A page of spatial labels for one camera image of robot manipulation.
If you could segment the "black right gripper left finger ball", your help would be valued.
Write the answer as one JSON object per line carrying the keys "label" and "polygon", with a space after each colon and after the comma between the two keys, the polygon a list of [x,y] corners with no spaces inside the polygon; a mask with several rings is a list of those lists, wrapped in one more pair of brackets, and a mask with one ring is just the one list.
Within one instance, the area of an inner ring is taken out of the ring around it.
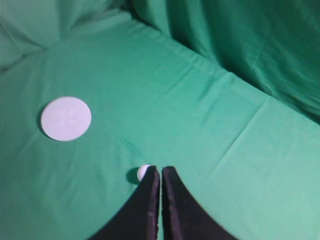
{"label": "black right gripper left finger ball", "polygon": [[116,213],[91,240],[156,240],[160,205],[160,175],[149,166],[142,181]]}

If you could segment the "black right gripper right finger side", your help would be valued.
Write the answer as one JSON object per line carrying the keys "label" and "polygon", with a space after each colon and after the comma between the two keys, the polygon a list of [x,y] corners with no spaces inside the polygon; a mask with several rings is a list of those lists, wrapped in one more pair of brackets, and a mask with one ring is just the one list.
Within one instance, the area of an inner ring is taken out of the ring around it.
{"label": "black right gripper right finger side", "polygon": [[162,169],[162,225],[165,240],[234,240],[201,207],[176,169]]}

